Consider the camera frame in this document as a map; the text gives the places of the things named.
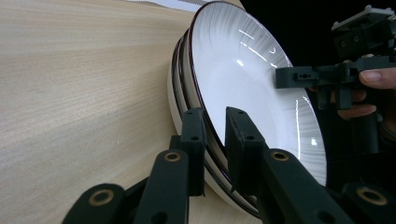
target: stack of plates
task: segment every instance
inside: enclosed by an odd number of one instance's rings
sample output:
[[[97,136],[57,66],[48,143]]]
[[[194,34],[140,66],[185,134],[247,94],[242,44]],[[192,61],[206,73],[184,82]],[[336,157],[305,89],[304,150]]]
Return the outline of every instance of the stack of plates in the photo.
[[[291,63],[274,37],[240,7],[210,2],[178,40],[168,97],[181,133],[183,112],[201,107],[207,134],[205,181],[225,201],[258,216],[256,199],[231,192],[224,149],[226,107],[246,111],[270,148],[293,153],[322,185],[326,157],[318,121],[304,89],[276,89],[275,70]]]

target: wooden table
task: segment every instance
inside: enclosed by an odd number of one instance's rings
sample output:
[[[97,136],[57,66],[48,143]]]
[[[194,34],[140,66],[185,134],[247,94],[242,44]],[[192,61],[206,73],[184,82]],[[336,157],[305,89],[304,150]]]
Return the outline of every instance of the wooden table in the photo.
[[[0,2],[1,224],[61,223],[86,189],[149,175],[176,134],[166,79],[192,16],[117,0]],[[206,188],[190,223],[260,221]]]

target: human hand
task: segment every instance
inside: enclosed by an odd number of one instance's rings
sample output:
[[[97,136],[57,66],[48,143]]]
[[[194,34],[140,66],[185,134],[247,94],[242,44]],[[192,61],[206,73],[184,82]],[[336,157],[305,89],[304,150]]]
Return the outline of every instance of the human hand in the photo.
[[[367,87],[377,89],[377,106],[384,118],[382,127],[386,130],[388,139],[395,141],[396,137],[396,67],[386,69],[374,69],[362,71],[359,80]],[[352,93],[355,102],[362,101],[365,91],[354,91]],[[352,119],[369,115],[376,111],[375,105],[353,105],[348,110],[338,110],[343,119]]]

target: brass insert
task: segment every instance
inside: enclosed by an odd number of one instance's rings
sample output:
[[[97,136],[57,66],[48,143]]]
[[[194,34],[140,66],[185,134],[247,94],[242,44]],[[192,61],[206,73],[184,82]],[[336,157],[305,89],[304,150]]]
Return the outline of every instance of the brass insert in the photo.
[[[385,205],[388,203],[387,198],[374,189],[363,187],[359,188],[357,193],[364,201],[369,203],[376,205]]]
[[[271,153],[272,158],[274,158],[277,161],[287,161],[289,159],[289,156],[279,152],[279,151],[274,151]]]
[[[114,198],[114,191],[111,189],[99,189],[90,197],[89,203],[92,206],[102,206],[111,202]]]
[[[165,155],[165,160],[166,161],[179,161],[180,160],[180,154],[176,152],[169,152]]]

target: white plate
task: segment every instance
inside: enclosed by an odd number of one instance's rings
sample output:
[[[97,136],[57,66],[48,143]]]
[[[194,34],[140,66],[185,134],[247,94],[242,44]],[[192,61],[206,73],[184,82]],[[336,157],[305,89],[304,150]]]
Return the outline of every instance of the white plate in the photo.
[[[276,68],[291,62],[264,26],[240,7],[206,4],[191,24],[187,52],[192,83],[186,85],[197,94],[220,144],[225,138],[225,108],[245,110],[269,147],[293,153],[320,184],[326,184],[316,115],[304,89],[276,89]]]

